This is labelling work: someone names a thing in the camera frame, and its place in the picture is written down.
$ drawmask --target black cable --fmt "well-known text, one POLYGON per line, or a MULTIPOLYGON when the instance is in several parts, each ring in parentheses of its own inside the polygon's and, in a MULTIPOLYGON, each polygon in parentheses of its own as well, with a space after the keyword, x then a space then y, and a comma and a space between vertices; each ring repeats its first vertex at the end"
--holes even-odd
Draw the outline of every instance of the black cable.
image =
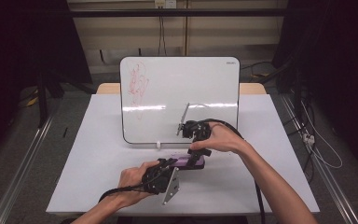
POLYGON ((162 43, 164 44, 164 53, 167 56, 167 49, 165 48, 165 27, 164 27, 164 18, 161 17, 161 27, 162 27, 162 43))
POLYGON ((242 135, 240 134, 240 132, 238 132, 238 130, 236 128, 234 128, 231 124, 229 124, 229 123, 227 123, 227 122, 225 122, 223 120, 220 120, 220 119, 203 119, 203 120, 194 122, 192 125, 189 126, 189 128, 192 128, 192 127, 194 127, 196 125, 199 125, 199 124, 202 124, 202 123, 208 123, 208 122, 218 122, 218 123, 224 124, 232 132, 234 132, 237 136, 239 136, 240 138, 243 139, 242 135))
POLYGON ((266 212, 264 211, 263 199, 261 197, 261 190, 260 190, 260 187, 258 187, 256 182, 255 182, 255 192, 257 193, 258 205, 260 207, 261 223, 265 224, 266 223, 266 212))
POLYGON ((100 58, 101 58, 101 62, 106 63, 103 57, 103 51, 100 49, 100 58))
POLYGON ((259 62, 259 63, 254 63, 254 64, 251 64, 251 65, 242 67, 241 70, 243 70, 243 69, 245 69, 245 68, 250 68, 250 67, 252 67, 252 66, 255 66, 255 65, 258 65, 258 64, 261 64, 261 63, 269 63, 269 64, 271 64, 271 62, 259 62))
POLYGON ((305 161, 305 164, 304 164, 304 167, 303 167, 303 173, 305 173, 305 170, 307 169, 307 166, 308 166, 309 162, 311 161, 310 156, 312 155, 312 153, 313 153, 312 151, 308 153, 307 160, 305 161))
POLYGON ((123 191, 132 191, 133 189, 135 189, 134 187, 132 186, 128 186, 128 187, 125 187, 125 188, 118 188, 118 189, 110 189, 108 190, 107 192, 105 192, 100 200, 98 201, 98 203, 100 203, 105 197, 107 196, 110 196, 112 194, 115 194, 115 193, 118 193, 118 192, 123 192, 123 191))
POLYGON ((315 174, 315 166, 313 164, 313 160, 310 160, 310 165, 312 166, 311 168, 311 175, 310 175, 310 180, 308 181, 308 183, 310 184, 310 182, 312 182, 314 174, 315 174))
POLYGON ((251 66, 251 79, 249 80, 249 83, 251 83, 253 81, 253 65, 251 66))
MULTIPOLYGON (((306 102, 306 103, 304 104, 305 109, 308 111, 308 109, 310 108, 310 111, 311 111, 312 117, 313 117, 312 123, 314 123, 314 122, 315 122, 314 112, 313 112, 312 106, 310 105, 310 98, 307 97, 307 98, 305 98, 304 101, 306 102)), ((293 117, 292 119, 290 119, 290 120, 287 120, 287 121, 286 121, 285 123, 283 123, 282 125, 285 126, 288 122, 290 122, 291 120, 293 120, 293 119, 295 119, 295 118, 296 118, 296 116, 294 116, 294 117, 293 117)), ((302 132, 302 130, 305 129, 305 128, 308 126, 309 123, 310 123, 310 121, 309 121, 309 119, 306 117, 304 123, 300 123, 300 125, 301 125, 300 129, 298 129, 298 130, 296 130, 296 131, 294 131, 294 132, 288 133, 287 136, 290 136, 290 135, 295 134, 295 133, 298 133, 298 132, 302 132)))
MULTIPOLYGON (((315 112, 313 110, 312 105, 310 105, 310 101, 308 103, 308 108, 310 109, 310 112, 311 112, 311 119, 312 119, 311 122, 312 122, 313 126, 315 127, 315 125, 316 125, 315 124, 315 112)), ((313 135, 313 145, 311 146, 312 151, 309 152, 307 150, 307 152, 309 153, 310 156, 313 154, 313 152, 315 151, 315 148, 316 148, 316 134, 315 134, 315 130, 313 128, 311 129, 311 134, 313 135)), ((314 165, 313 165, 313 160, 312 159, 310 159, 310 163, 312 165, 312 168, 311 168, 310 180, 308 181, 308 183, 310 183, 312 181, 313 176, 314 176, 314 165)), ((306 163, 306 165, 304 166, 304 171, 307 168, 307 165, 308 165, 308 163, 306 163)))
POLYGON ((161 48, 161 33, 162 33, 162 26, 161 26, 161 17, 159 19, 159 41, 158 41, 158 56, 159 56, 159 49, 161 48))

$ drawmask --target black clamp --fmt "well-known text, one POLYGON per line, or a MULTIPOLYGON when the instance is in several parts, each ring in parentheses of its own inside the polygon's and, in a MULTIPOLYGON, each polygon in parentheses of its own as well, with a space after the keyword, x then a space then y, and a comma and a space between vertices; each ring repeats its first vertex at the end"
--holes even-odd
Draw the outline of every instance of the black clamp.
MULTIPOLYGON (((198 122, 194 120, 188 120, 185 124, 182 124, 180 127, 182 130, 182 137, 184 138, 193 138, 193 143, 198 141, 203 141, 208 139, 211 136, 212 130, 209 127, 207 122, 198 122)), ((211 156, 212 151, 206 148, 202 148, 199 150, 191 150, 187 151, 187 154, 190 154, 191 157, 188 159, 186 166, 188 168, 194 168, 197 161, 200 159, 202 155, 211 156)))
POLYGON ((172 164, 176 163, 177 159, 158 159, 159 164, 147 168, 144 176, 142 176, 142 183, 144 183, 144 191, 152 194, 165 193, 173 172, 172 164))

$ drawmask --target white table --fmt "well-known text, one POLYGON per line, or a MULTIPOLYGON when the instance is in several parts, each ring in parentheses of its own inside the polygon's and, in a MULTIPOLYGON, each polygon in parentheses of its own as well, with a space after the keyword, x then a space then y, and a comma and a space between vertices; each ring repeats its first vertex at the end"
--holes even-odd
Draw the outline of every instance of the white table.
MULTIPOLYGON (((239 131, 295 189, 310 211, 319 212, 269 95, 241 95, 239 131)), ((117 186, 121 170, 186 151, 186 147, 160 150, 131 147, 122 137, 119 95, 93 95, 47 212, 57 215, 87 212, 106 190, 117 186)), ((180 185, 180 191, 166 205, 162 205, 164 194, 159 194, 121 209, 116 215, 259 213, 255 182, 235 154, 213 151, 203 170, 180 171, 180 185)), ((265 200, 264 206, 267 213, 271 212, 265 200)))

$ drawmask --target hand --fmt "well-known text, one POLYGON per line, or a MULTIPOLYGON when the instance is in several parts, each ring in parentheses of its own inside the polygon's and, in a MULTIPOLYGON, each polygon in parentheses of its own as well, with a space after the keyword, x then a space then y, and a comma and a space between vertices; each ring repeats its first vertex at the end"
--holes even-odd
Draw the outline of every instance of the hand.
POLYGON ((209 122, 209 126, 212 130, 211 136, 207 140, 192 143, 190 149, 197 150, 207 147, 218 151, 237 153, 241 144, 245 142, 222 123, 209 122))
MULTIPOLYGON (((146 169, 155 165, 158 165, 159 161, 144 162, 141 167, 133 167, 125 169, 121 172, 120 180, 118 182, 118 188, 124 188, 128 186, 136 186, 141 184, 142 176, 145 174, 146 169)), ((123 191, 115 193, 113 198, 120 201, 120 208, 128 207, 135 203, 138 203, 142 199, 152 194, 141 191, 123 191)))

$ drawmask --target metal rod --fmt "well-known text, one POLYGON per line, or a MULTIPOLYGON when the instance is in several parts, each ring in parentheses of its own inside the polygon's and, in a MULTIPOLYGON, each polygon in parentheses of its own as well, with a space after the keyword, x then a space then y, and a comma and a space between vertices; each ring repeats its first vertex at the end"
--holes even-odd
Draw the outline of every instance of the metal rod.
POLYGON ((48 102, 46 101, 46 80, 42 72, 37 76, 37 97, 39 100, 39 125, 42 128, 48 119, 48 102))
MULTIPOLYGON (((281 100, 283 102, 283 105, 285 106, 287 113, 293 120, 293 123, 295 124, 296 128, 299 130, 301 128, 301 125, 299 121, 296 119, 295 112, 293 111, 293 103, 290 101, 290 99, 286 99, 285 96, 281 95, 281 100)), ((303 129, 304 132, 309 133, 307 128, 303 129)), ((310 145, 307 146, 307 151, 311 153, 312 148, 310 148, 310 145)), ((333 201, 335 202, 337 209, 341 213, 343 219, 345 220, 345 223, 358 223, 358 217, 356 216, 350 201, 348 200, 347 196, 345 195, 344 191, 339 186, 338 182, 334 178, 333 174, 331 173, 329 167, 322 161, 320 161, 316 157, 316 153, 319 157, 322 158, 322 155, 317 147, 314 149, 315 153, 312 153, 312 160, 314 161, 315 167, 317 168, 319 174, 322 177, 322 180, 324 181, 327 189, 330 192, 330 195, 333 198, 333 201)))
POLYGON ((48 119, 46 120, 42 128, 37 129, 32 144, 29 146, 28 151, 25 154, 25 157, 22 160, 19 169, 11 180, 9 187, 7 188, 4 196, 0 201, 0 224, 4 224, 7 221, 8 215, 14 205, 14 202, 16 202, 16 199, 20 194, 22 185, 25 182, 29 171, 31 170, 34 159, 37 156, 37 152, 41 147, 46 134, 48 133, 52 118, 57 112, 58 107, 60 105, 60 100, 55 99, 53 103, 54 104, 52 105, 51 113, 49 114, 48 119))
POLYGON ((104 10, 21 10, 20 15, 43 17, 277 17, 309 15, 312 8, 246 8, 246 9, 104 9, 104 10))

